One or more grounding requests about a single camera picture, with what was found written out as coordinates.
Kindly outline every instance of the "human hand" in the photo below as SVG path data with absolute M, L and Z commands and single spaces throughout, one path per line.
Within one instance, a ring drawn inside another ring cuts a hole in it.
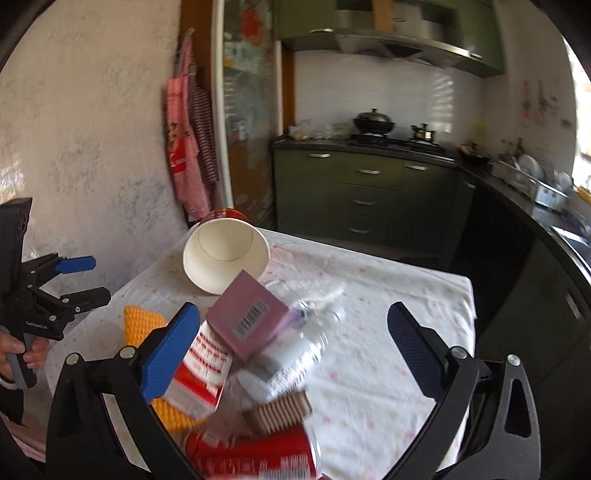
M 41 368 L 45 364 L 48 348 L 48 339 L 35 337 L 31 343 L 31 349 L 23 356 L 24 361 L 27 362 L 27 367 L 31 369 Z M 23 353 L 24 351 L 25 345 L 21 341 L 7 333 L 0 332 L 0 374 L 4 378 L 8 380 L 14 379 L 6 354 Z

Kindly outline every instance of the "window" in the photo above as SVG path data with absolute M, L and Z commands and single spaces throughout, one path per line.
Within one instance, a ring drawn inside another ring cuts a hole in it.
M 577 147 L 573 164 L 575 185 L 591 186 L 591 81 L 572 48 L 564 41 L 573 72 L 574 95 L 577 100 Z

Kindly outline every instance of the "black countertop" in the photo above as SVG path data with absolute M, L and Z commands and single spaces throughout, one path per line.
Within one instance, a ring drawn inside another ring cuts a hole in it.
M 500 202 L 507 205 L 533 231 L 536 238 L 560 262 L 581 292 L 581 295 L 585 298 L 587 304 L 591 306 L 591 270 L 588 264 L 582 261 L 570 245 L 551 229 L 551 227 L 555 226 L 578 234 L 578 227 L 561 214 L 533 203 L 504 181 L 494 178 L 483 167 L 467 163 L 456 152 L 450 151 L 446 154 L 447 156 L 439 156 L 416 151 L 399 151 L 364 145 L 350 145 L 346 140 L 296 141 L 286 135 L 276 137 L 271 144 L 271 148 L 364 153 L 456 168 L 466 175 L 466 180 L 471 181 L 480 188 L 487 189 Z

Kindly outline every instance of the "red and white packaging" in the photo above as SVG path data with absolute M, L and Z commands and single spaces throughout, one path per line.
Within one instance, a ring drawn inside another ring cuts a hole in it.
M 219 404 L 232 360 L 231 351 L 203 322 L 164 398 L 194 419 L 210 416 Z

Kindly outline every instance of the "yellow sponge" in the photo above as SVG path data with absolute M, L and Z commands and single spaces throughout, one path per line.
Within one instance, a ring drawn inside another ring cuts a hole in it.
M 149 312 L 135 305 L 127 305 L 125 314 L 125 344 L 139 347 L 155 328 L 164 327 L 166 321 L 158 313 Z M 155 398 L 152 407 L 164 427 L 171 433 L 191 429 L 205 420 L 195 420 L 177 410 L 163 398 Z

